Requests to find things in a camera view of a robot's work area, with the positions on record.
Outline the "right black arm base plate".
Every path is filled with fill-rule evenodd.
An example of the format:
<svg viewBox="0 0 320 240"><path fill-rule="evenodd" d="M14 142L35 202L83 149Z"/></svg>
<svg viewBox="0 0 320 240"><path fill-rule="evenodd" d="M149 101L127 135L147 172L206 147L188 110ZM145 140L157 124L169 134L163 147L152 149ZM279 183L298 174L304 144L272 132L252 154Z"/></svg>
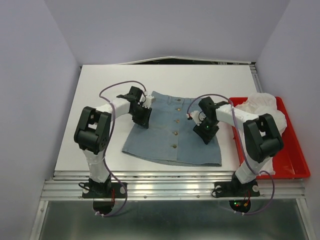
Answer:
<svg viewBox="0 0 320 240"><path fill-rule="evenodd" d="M214 198L244 198L259 197L260 190L256 181L237 184L231 181L218 181L214 183L214 189L211 191Z"/></svg>

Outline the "light blue denim skirt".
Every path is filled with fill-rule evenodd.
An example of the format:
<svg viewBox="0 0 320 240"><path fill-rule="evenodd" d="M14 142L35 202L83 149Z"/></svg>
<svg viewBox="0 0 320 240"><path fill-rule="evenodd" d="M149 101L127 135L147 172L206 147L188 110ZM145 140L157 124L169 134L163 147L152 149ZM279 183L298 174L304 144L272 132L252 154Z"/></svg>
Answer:
<svg viewBox="0 0 320 240"><path fill-rule="evenodd" d="M208 144L193 131L195 123L188 120L188 111L199 110L198 102L152 92L149 127L135 124L122 148L124 154L149 162L184 167L220 167L222 154L218 139Z"/></svg>

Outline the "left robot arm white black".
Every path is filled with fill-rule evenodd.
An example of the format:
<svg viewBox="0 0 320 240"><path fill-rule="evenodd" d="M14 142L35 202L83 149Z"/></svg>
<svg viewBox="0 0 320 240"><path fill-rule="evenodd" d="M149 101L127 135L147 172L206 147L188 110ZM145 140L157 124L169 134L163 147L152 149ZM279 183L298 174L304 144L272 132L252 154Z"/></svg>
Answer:
<svg viewBox="0 0 320 240"><path fill-rule="evenodd" d="M120 94L114 100L107 99L102 106L83 108L73 137L89 167L88 182L80 183L81 188L95 191L100 197L111 193L112 174L105 166L105 156L115 121L129 114L136 125L148 129L151 105L155 100L148 92L132 86L127 94Z"/></svg>

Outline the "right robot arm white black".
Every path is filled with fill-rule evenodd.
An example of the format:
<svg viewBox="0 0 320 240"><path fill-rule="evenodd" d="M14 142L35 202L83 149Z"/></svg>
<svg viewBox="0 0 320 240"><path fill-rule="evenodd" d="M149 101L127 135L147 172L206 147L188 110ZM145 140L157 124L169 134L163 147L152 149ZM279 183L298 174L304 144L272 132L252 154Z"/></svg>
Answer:
<svg viewBox="0 0 320 240"><path fill-rule="evenodd" d="M256 179L263 166L284 148L284 142L272 115L257 115L235 108L231 101L214 102L211 97L202 98L200 110L187 110L187 118L195 122L193 131L207 145L223 122L244 134L241 145L244 161L235 171L235 180L230 182L231 192L242 195L248 190L248 183Z"/></svg>

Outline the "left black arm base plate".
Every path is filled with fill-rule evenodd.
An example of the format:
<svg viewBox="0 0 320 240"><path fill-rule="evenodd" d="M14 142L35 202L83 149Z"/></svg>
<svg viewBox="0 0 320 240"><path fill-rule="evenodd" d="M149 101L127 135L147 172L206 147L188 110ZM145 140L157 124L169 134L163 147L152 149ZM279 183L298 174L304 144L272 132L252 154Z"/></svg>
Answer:
<svg viewBox="0 0 320 240"><path fill-rule="evenodd" d="M111 182L107 187L98 187L91 189L89 182L80 182L78 186L82 190L82 198L84 199L125 199L126 191L118 182Z"/></svg>

